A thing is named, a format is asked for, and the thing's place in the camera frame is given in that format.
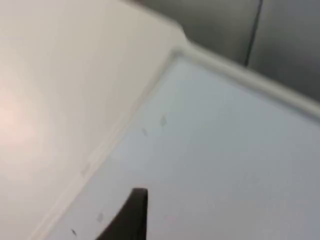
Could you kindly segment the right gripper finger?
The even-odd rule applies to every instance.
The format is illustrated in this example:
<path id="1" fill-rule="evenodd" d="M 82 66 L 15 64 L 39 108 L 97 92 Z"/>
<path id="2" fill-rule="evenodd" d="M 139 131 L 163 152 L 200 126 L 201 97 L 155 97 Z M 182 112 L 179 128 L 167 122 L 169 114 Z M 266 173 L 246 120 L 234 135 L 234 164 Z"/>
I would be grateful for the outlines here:
<path id="1" fill-rule="evenodd" d="M 97 240 L 145 240 L 147 238 L 148 190 L 133 188 L 122 208 Z"/>

